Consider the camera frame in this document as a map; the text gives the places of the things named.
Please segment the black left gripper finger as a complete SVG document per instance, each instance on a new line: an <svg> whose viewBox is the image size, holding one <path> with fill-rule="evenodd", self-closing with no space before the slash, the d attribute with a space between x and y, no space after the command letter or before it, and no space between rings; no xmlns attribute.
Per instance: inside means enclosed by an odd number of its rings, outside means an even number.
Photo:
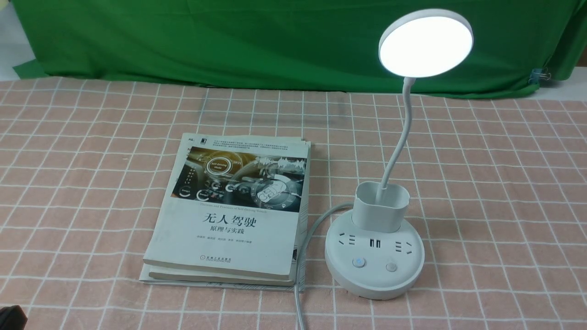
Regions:
<svg viewBox="0 0 587 330"><path fill-rule="evenodd" d="M0 309L0 330L23 330L28 318L20 305Z"/></svg>

